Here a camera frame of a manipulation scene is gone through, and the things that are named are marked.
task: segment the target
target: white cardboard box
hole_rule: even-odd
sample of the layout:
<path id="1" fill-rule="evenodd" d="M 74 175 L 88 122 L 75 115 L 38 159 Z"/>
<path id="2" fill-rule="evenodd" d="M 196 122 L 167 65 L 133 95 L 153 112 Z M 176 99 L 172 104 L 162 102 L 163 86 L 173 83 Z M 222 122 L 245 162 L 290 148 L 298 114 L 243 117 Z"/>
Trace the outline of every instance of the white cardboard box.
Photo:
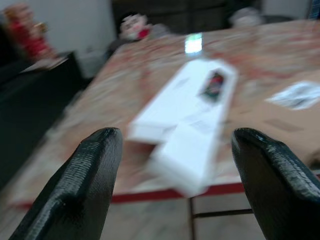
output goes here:
<path id="1" fill-rule="evenodd" d="M 212 103 L 201 93 L 216 71 L 224 83 L 219 100 Z M 209 184 L 208 165 L 217 153 L 237 78 L 237 71 L 222 60 L 190 61 L 129 125 L 130 140 L 159 144 L 149 170 L 188 197 L 201 194 Z"/>

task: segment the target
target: patterned tabletop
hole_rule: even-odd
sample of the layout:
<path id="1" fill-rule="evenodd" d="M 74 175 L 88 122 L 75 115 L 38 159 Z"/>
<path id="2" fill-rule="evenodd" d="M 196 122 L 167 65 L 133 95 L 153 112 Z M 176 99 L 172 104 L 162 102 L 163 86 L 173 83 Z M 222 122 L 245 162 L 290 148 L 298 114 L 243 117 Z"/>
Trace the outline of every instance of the patterned tabletop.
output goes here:
<path id="1" fill-rule="evenodd" d="M 32 203 L 48 179 L 70 157 L 82 139 L 97 129 L 127 125 L 186 62 L 221 58 L 235 66 L 239 80 L 231 108 L 253 102 L 259 94 L 295 74 L 320 66 L 320 23 L 292 21 L 202 34 L 202 51 L 185 53 L 186 36 L 167 36 L 122 46 L 106 63 L 64 119 L 31 156 L 25 171 L 7 192 L 11 205 Z M 213 159 L 211 185 L 240 183 L 226 124 L 219 153 Z M 161 192 L 171 186 L 148 174 L 145 164 L 154 146 L 124 142 L 114 196 Z"/>

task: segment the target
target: printed image on box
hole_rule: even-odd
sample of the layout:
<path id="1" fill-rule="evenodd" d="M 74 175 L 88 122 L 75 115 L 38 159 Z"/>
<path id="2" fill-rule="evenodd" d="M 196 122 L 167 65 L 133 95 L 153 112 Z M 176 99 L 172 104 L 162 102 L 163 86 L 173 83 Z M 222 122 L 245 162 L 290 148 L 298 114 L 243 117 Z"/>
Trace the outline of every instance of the printed image on box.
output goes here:
<path id="1" fill-rule="evenodd" d="M 217 102 L 221 95 L 224 81 L 225 77 L 222 74 L 213 71 L 202 94 L 212 102 Z"/>
<path id="2" fill-rule="evenodd" d="M 320 84 L 311 81 L 297 82 L 266 99 L 267 102 L 291 110 L 307 109 L 320 100 Z"/>

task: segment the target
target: figurine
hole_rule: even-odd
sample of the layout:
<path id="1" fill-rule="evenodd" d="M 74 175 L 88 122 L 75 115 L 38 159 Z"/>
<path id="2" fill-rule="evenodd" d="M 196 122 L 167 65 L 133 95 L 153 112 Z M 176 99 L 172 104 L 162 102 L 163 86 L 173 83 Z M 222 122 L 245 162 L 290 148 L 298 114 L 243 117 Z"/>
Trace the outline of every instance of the figurine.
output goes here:
<path id="1" fill-rule="evenodd" d="M 121 20 L 120 38 L 131 41 L 138 41 L 148 37 L 151 31 L 151 24 L 148 19 L 139 13 L 129 14 Z"/>
<path id="2" fill-rule="evenodd" d="M 44 37 L 44 24 L 34 23 L 33 12 L 27 4 L 13 4 L 4 10 L 4 14 L 13 38 L 31 60 L 37 62 L 57 57 L 55 50 Z"/>

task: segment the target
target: red figurine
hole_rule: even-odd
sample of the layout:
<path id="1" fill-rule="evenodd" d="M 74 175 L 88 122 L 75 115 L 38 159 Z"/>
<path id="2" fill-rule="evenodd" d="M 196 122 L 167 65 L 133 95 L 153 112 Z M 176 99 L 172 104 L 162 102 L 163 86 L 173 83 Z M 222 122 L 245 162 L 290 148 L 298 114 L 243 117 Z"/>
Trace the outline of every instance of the red figurine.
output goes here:
<path id="1" fill-rule="evenodd" d="M 4 13 L 13 38 L 32 60 L 39 61 L 57 57 L 44 37 L 43 26 L 34 23 L 33 12 L 27 4 L 11 5 L 4 10 Z"/>

